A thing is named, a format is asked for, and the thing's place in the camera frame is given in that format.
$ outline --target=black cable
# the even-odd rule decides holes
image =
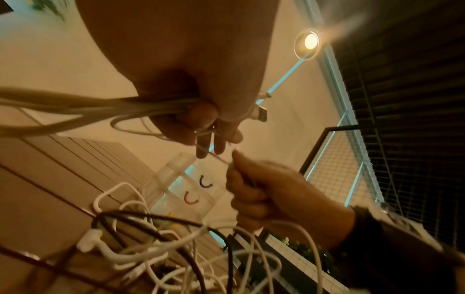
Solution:
[[[108,217],[112,217],[118,221],[121,221],[125,224],[128,224],[160,241],[163,241],[163,242],[169,242],[170,239],[164,237],[163,235],[161,235],[160,233],[154,231],[154,230],[151,230],[147,227],[145,227],[144,225],[134,221],[134,220],[131,220],[131,219],[128,219],[126,218],[125,216],[121,216],[120,213],[121,211],[118,211],[116,214],[115,213],[111,213],[110,215],[107,215]],[[105,217],[107,217],[106,215],[102,215],[102,214],[98,214],[95,219],[97,219],[96,222],[99,222],[99,221],[106,221],[105,220]],[[194,272],[197,280],[199,281],[199,285],[200,285],[200,289],[201,289],[201,293],[202,294],[206,294],[206,286],[205,286],[205,281],[203,279],[203,275],[202,275],[202,272],[200,271],[199,269],[199,266],[197,265],[197,263],[195,262],[194,258],[192,256],[189,255],[189,253],[184,249],[184,248],[178,248],[176,250],[186,261],[187,263],[191,266],[192,268],[192,272]]]
[[[147,217],[147,218],[151,218],[151,219],[155,219],[155,220],[166,220],[166,221],[170,221],[170,222],[173,222],[173,223],[178,223],[178,224],[182,224],[182,225],[190,225],[190,226],[197,227],[197,228],[200,228],[200,227],[203,226],[203,224],[199,224],[199,223],[196,223],[196,222],[193,222],[193,221],[189,221],[189,220],[181,219],[181,218],[176,218],[176,217],[166,217],[166,216],[145,214],[145,213],[141,213],[141,212],[121,211],[121,210],[110,211],[110,212],[102,212],[102,213],[99,213],[95,218],[97,219],[97,218],[100,218],[100,217],[107,217],[108,216],[108,217],[113,217],[115,219],[121,219],[123,222],[125,220],[128,220],[125,217],[121,217],[121,215],[127,215],[127,216],[139,217],[139,218]],[[137,224],[136,227],[142,226],[137,222],[134,222],[134,223]],[[143,230],[144,232],[146,230],[148,232],[150,232],[148,234],[152,234],[154,232],[153,230],[150,230],[147,227],[143,227],[143,228],[144,228],[144,230]],[[231,247],[230,242],[227,240],[227,238],[220,231],[218,231],[216,229],[213,229],[213,228],[210,228],[210,227],[208,227],[208,230],[211,231],[211,232],[214,232],[215,234],[217,234],[221,239],[223,239],[224,243],[226,244],[226,249],[228,251],[228,284],[226,286],[226,291],[227,291],[227,294],[232,294],[232,292],[233,292],[233,253],[232,253],[233,249]]]

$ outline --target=ceiling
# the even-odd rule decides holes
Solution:
[[[320,7],[329,5],[318,0]],[[372,18],[332,44],[379,186],[397,213],[465,250],[465,4],[343,1],[332,24]]]

